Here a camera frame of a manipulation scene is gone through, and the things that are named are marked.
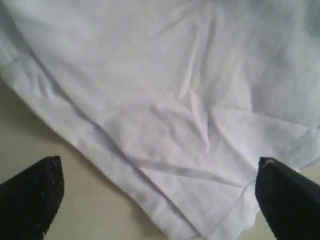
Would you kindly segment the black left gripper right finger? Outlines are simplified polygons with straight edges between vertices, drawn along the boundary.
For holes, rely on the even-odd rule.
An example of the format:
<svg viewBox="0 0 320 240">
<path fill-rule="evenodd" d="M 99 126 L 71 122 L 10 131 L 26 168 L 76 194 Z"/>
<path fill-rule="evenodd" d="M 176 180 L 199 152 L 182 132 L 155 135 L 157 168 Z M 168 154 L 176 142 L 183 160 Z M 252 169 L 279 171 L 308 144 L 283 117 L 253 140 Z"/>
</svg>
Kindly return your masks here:
<svg viewBox="0 0 320 240">
<path fill-rule="evenodd" d="M 320 186 L 272 157 L 261 157 L 255 180 L 259 208 L 277 240 L 320 238 Z"/>
</svg>

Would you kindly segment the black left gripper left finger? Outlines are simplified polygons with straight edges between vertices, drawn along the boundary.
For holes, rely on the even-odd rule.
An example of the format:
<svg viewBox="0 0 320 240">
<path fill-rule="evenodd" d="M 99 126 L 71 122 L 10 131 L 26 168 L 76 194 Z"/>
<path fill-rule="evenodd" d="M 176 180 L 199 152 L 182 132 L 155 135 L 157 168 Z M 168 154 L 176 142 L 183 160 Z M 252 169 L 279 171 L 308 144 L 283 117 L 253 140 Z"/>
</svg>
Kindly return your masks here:
<svg viewBox="0 0 320 240">
<path fill-rule="evenodd" d="M 47 156 L 0 185 L 0 238 L 42 240 L 62 203 L 60 156 Z"/>
</svg>

